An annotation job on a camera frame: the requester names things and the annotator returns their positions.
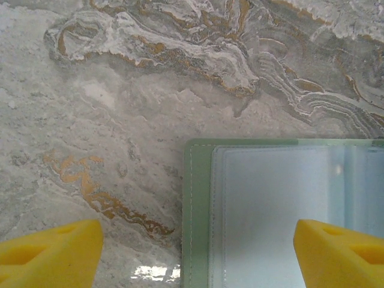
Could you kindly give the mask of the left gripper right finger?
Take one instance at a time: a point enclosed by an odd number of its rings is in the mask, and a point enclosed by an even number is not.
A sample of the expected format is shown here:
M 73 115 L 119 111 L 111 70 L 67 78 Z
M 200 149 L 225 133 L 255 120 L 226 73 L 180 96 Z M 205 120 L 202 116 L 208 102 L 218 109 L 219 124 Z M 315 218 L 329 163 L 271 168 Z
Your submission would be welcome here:
M 306 287 L 383 287 L 383 239 L 299 220 L 293 246 Z

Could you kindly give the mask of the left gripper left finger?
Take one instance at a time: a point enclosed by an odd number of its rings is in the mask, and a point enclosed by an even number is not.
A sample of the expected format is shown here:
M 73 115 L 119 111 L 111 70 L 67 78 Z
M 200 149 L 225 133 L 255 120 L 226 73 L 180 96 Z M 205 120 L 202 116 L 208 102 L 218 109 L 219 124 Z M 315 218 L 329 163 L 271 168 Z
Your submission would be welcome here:
M 98 220 L 1 243 L 1 287 L 92 287 L 103 247 Z

